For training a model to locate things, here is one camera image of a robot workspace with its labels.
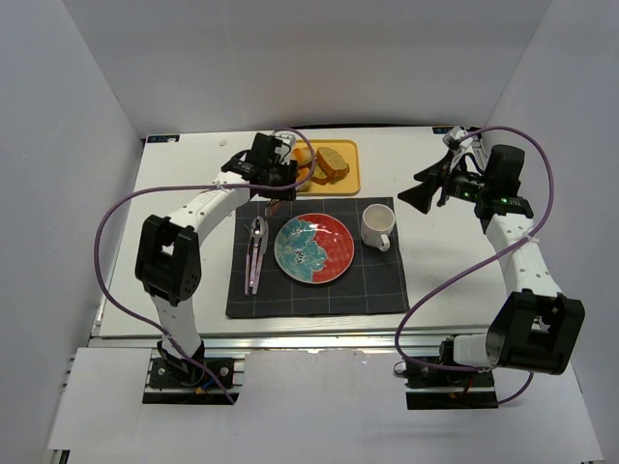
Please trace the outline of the orange white bagel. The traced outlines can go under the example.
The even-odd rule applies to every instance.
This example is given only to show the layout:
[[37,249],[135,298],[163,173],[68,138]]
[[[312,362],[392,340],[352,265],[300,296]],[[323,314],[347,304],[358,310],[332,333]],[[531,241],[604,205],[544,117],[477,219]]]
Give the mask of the orange white bagel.
[[304,180],[304,182],[296,187],[297,191],[307,191],[310,188],[310,185],[311,185],[311,170],[310,170],[310,167],[308,165],[300,167],[298,172],[297,172],[296,181],[300,182],[302,180]]

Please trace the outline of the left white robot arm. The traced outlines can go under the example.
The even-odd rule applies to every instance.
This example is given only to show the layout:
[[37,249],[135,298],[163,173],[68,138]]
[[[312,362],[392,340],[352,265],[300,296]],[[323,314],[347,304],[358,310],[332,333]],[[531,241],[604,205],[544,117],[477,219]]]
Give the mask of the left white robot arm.
[[202,242],[255,195],[295,198],[298,162],[290,157],[294,143],[293,135],[257,134],[247,151],[221,166],[211,188],[167,216],[144,220],[135,276],[165,330],[158,344],[160,355],[176,369],[188,373],[204,357],[192,308],[202,277]]

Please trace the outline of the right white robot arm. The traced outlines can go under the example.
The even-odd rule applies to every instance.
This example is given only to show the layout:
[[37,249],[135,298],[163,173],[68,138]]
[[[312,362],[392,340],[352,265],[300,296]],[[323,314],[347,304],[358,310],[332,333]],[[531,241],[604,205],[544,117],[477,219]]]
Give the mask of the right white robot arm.
[[522,150],[495,145],[486,166],[467,170],[464,156],[448,152],[414,175],[417,186],[398,199],[423,214],[432,198],[444,205],[450,198],[474,205],[499,263],[507,300],[484,334],[456,335],[435,368],[448,371],[505,367],[550,375],[562,374],[584,321],[581,301],[568,298],[552,278],[535,241],[537,222],[529,202],[519,196]]

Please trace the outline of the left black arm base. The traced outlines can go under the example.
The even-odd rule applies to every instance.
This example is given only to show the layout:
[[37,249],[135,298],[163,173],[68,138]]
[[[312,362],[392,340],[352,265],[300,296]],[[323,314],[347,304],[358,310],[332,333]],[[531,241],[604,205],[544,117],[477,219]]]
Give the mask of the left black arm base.
[[[234,358],[207,357],[204,359],[204,364],[236,401],[243,380],[242,362]],[[200,369],[194,369],[188,374],[172,366],[161,356],[153,356],[149,363],[142,403],[151,405],[232,405],[212,376]]]

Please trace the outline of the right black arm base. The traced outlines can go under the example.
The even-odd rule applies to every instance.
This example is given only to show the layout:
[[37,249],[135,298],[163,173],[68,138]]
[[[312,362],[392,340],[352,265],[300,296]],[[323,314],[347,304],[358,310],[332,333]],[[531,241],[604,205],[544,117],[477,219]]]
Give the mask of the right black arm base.
[[411,411],[484,410],[498,407],[494,377],[488,370],[451,371],[410,361],[396,362],[396,377],[405,384]]

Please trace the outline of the round striped bread roll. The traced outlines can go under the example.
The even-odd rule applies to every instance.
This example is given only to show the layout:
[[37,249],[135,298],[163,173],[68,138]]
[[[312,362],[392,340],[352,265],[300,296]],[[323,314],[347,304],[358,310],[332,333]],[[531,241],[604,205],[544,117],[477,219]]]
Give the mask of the round striped bread roll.
[[315,163],[315,155],[309,147],[294,148],[292,158],[295,159],[299,167],[311,167]]

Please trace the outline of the lower brown bread slice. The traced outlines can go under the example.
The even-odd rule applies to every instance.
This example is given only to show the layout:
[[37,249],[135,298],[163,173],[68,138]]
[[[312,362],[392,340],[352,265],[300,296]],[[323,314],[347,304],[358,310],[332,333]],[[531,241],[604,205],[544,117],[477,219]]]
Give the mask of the lower brown bread slice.
[[333,182],[338,176],[338,171],[328,162],[318,161],[315,164],[311,180],[318,185],[326,185]]

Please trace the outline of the brown bread slice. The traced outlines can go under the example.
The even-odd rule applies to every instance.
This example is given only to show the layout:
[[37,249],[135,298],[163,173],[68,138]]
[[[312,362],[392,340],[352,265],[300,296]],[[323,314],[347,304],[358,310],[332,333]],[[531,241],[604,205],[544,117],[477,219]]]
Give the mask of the brown bread slice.
[[318,185],[326,185],[333,182],[338,176],[338,171],[328,162],[318,161],[315,164],[311,180]]
[[320,147],[316,152],[317,163],[329,179],[340,179],[349,173],[349,164],[336,150]]

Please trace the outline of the upper brown bread slice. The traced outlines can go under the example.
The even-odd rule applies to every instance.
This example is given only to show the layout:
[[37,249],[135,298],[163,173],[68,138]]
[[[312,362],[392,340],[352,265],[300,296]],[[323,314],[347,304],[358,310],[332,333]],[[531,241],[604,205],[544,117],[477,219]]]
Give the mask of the upper brown bread slice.
[[316,152],[317,163],[329,179],[340,179],[349,173],[349,164],[336,150],[320,147]]

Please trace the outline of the right blue table label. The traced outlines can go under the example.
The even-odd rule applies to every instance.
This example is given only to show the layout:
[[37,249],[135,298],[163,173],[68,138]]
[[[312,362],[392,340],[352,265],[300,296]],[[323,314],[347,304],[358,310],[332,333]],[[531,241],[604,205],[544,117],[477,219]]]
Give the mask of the right blue table label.
[[434,134],[446,134],[446,133],[448,133],[452,129],[452,127],[450,127],[450,126],[445,126],[445,127],[441,126],[441,127],[432,127],[431,129],[432,129],[432,132]]

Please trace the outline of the blue table label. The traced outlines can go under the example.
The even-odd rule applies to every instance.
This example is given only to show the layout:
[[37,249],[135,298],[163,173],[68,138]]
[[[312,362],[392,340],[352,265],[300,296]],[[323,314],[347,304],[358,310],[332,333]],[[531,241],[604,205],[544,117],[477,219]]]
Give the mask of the blue table label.
[[179,134],[157,134],[149,135],[146,142],[149,144],[155,143],[177,143],[180,140]]
[[445,126],[445,127],[441,126],[441,127],[432,127],[431,129],[432,129],[432,132],[434,134],[446,134],[446,133],[448,133],[452,129],[452,127],[450,127],[450,126]]

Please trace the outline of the white mug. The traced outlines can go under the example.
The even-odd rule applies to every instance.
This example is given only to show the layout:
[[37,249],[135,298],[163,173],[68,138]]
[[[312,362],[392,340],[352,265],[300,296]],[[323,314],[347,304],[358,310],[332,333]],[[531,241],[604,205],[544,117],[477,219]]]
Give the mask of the white mug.
[[382,252],[390,249],[389,236],[396,225],[394,211],[383,204],[372,204],[362,214],[361,239],[368,246]]

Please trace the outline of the red and teal plate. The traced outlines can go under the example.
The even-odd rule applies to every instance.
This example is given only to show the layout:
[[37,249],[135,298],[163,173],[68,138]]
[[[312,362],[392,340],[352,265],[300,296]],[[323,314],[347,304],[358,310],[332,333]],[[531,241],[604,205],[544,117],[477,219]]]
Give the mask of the red and teal plate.
[[355,245],[349,229],[335,217],[303,214],[279,230],[274,255],[287,276],[318,285],[336,280],[348,270]]

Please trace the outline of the yellow tray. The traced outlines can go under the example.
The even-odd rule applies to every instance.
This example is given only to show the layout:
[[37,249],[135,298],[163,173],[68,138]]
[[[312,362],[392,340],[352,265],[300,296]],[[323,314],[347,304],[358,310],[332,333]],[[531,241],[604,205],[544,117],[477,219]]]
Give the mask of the yellow tray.
[[349,172],[340,180],[325,185],[309,180],[306,188],[298,191],[302,196],[351,196],[361,189],[359,152],[357,144],[347,139],[313,139],[310,144],[314,151],[327,147],[334,149],[349,165]]

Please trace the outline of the dark checked placemat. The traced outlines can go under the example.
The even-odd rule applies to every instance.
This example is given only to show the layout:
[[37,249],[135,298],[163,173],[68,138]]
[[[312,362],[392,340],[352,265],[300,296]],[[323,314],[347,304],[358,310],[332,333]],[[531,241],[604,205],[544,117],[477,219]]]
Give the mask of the dark checked placemat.
[[[251,222],[263,213],[264,202],[251,202],[236,212],[234,249],[225,314],[230,319],[270,317],[396,314],[408,310],[406,280],[398,233],[389,236],[391,247],[382,252],[361,239],[362,214],[372,204],[393,207],[391,197],[313,199],[295,201],[268,217],[268,247],[257,294],[245,295],[246,254]],[[277,264],[274,241],[282,226],[303,214],[325,214],[341,221],[351,232],[355,255],[338,279],[306,284],[286,275]]]

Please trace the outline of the left blue table label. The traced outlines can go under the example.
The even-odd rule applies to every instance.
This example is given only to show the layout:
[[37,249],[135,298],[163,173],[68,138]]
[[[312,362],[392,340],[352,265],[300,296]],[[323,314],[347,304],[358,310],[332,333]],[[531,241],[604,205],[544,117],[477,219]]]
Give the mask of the left blue table label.
[[155,143],[177,143],[180,140],[179,134],[157,134],[149,135],[146,142],[149,144]]

